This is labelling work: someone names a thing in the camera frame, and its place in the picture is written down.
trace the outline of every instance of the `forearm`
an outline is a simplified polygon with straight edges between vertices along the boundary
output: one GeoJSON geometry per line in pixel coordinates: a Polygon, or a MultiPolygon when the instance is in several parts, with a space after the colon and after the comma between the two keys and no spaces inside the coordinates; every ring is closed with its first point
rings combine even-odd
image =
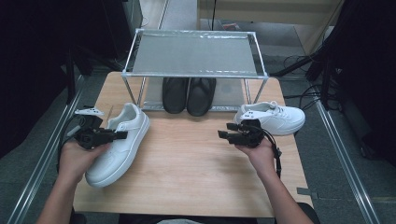
{"type": "Polygon", "coordinates": [[[69,223],[77,184],[64,181],[56,180],[37,223],[69,223]]]}
{"type": "Polygon", "coordinates": [[[277,223],[312,223],[291,197],[276,172],[258,172],[258,175],[267,191],[277,223]]]}

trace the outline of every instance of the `black shoe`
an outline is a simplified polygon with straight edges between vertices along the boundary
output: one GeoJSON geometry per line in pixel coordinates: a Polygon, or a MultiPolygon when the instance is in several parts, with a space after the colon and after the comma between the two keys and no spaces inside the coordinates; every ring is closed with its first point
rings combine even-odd
{"type": "Polygon", "coordinates": [[[215,78],[191,78],[187,111],[195,117],[204,115],[212,107],[215,88],[215,78]]]}
{"type": "Polygon", "coordinates": [[[165,77],[163,79],[163,109],[170,114],[178,114],[186,108],[187,77],[165,77]]]}

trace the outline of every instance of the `person's left hand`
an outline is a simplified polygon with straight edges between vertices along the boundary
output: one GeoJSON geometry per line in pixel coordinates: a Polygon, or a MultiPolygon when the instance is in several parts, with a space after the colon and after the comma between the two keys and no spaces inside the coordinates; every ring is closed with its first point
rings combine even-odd
{"type": "Polygon", "coordinates": [[[110,144],[106,144],[92,149],[85,149],[77,142],[67,142],[62,148],[59,177],[68,183],[77,184],[93,164],[95,158],[108,150],[109,147],[110,144]]]}

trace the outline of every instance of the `white sneaker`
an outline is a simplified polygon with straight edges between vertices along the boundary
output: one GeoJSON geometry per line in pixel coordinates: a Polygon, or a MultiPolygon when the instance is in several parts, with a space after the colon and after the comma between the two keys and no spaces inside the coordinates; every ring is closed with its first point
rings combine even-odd
{"type": "Polygon", "coordinates": [[[304,111],[277,102],[262,102],[254,105],[242,105],[233,121],[241,123],[243,119],[258,119],[262,128],[273,135],[287,135],[300,130],[305,122],[304,111]]]}
{"type": "Polygon", "coordinates": [[[85,173],[88,184],[95,188],[114,183],[129,169],[149,129],[149,117],[136,105],[127,103],[116,118],[108,121],[107,128],[128,132],[128,136],[112,142],[110,149],[99,156],[85,173]]]}

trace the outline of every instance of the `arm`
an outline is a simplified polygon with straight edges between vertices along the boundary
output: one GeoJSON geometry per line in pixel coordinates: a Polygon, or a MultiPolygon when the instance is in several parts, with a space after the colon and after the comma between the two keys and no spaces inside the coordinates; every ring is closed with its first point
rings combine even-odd
{"type": "Polygon", "coordinates": [[[247,154],[267,190],[277,223],[312,223],[276,174],[271,143],[262,139],[256,148],[235,146],[247,154]]]}
{"type": "Polygon", "coordinates": [[[105,152],[108,146],[86,150],[76,142],[64,145],[59,175],[37,223],[69,223],[78,182],[94,159],[105,152]]]}

